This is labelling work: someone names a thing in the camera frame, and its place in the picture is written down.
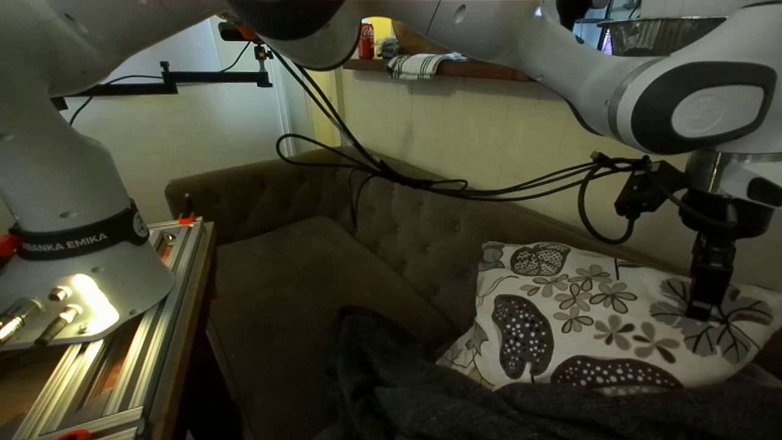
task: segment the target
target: table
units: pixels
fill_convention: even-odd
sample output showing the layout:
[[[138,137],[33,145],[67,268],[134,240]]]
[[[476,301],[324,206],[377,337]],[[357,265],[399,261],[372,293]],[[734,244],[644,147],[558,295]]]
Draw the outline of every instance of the table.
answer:
[[[200,219],[152,225],[177,285],[105,339],[3,351],[0,437],[240,437],[242,419],[206,337],[214,229]]]

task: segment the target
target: brown couch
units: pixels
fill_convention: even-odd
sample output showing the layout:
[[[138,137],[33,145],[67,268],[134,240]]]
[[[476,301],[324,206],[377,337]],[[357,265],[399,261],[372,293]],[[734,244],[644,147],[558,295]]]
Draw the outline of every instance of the brown couch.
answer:
[[[383,313],[434,354],[447,348],[471,324],[486,240],[641,260],[519,206],[434,196],[354,169],[265,161],[188,175],[167,188],[173,212],[185,194],[217,225],[211,343],[254,437],[313,437],[332,419],[325,364],[344,306]],[[781,345],[765,354],[777,372]]]

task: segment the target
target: decorative pillow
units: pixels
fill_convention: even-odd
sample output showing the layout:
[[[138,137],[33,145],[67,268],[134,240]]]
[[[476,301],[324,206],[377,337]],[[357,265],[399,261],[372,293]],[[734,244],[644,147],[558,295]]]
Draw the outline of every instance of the decorative pillow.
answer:
[[[486,241],[476,320],[440,364],[490,388],[704,386],[739,373],[782,324],[782,293],[734,285],[712,320],[693,320],[688,289],[688,278],[568,244]]]

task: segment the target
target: robotic arm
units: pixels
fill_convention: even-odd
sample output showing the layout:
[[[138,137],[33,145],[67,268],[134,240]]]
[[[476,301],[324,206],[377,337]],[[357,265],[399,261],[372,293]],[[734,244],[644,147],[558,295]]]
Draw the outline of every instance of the robotic arm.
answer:
[[[782,206],[765,169],[782,152],[781,2],[741,7],[666,58],[587,48],[536,18],[537,0],[0,0],[0,9],[0,194],[22,238],[19,256],[0,268],[0,311],[90,276],[118,316],[62,343],[101,337],[155,306],[170,274],[144,246],[144,222],[107,152],[67,126],[49,98],[83,90],[130,54],[227,9],[309,69],[348,60],[363,18],[394,18],[470,58],[525,71],[591,131],[655,153],[694,152],[689,197],[706,218],[684,212],[684,222],[702,233],[694,278],[710,285],[694,293],[713,291],[713,278],[724,285],[734,241],[760,234]],[[717,301],[694,299],[694,316]]]

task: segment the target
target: shelf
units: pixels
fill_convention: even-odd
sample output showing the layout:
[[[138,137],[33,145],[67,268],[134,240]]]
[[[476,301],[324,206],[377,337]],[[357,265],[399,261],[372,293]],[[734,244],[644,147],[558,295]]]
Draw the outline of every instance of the shelf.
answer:
[[[386,60],[379,58],[350,58],[343,69],[350,71],[375,71],[386,74]],[[517,81],[517,84],[531,84],[532,79],[495,64],[480,64],[480,60],[443,60],[437,69],[440,79],[485,79],[485,81]]]

